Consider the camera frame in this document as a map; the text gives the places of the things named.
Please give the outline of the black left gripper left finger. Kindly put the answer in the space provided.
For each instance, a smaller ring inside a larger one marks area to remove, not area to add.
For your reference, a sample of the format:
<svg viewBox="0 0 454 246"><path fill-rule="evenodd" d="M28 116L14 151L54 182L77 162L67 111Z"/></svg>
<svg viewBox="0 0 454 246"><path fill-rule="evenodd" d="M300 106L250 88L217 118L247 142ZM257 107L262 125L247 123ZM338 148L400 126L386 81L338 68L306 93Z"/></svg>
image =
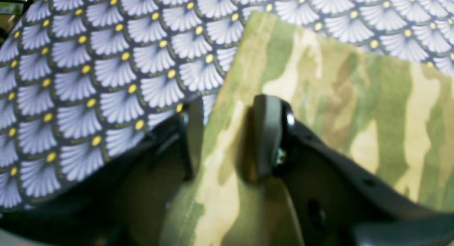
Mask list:
<svg viewBox="0 0 454 246"><path fill-rule="evenodd" d="M1 229L47 246L158 246L172 198L198 173L203 130L196 97L72 190L6 214Z"/></svg>

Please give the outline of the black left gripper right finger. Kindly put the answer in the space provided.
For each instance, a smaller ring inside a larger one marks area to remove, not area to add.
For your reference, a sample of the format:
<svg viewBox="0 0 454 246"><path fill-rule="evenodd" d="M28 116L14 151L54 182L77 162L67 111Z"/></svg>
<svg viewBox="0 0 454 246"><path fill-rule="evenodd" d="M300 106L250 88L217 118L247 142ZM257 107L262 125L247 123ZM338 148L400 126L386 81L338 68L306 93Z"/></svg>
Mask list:
<svg viewBox="0 0 454 246"><path fill-rule="evenodd" d="M260 179L279 179L307 246L447 246L452 212L416 204L299 122L291 105L258 94L254 153Z"/></svg>

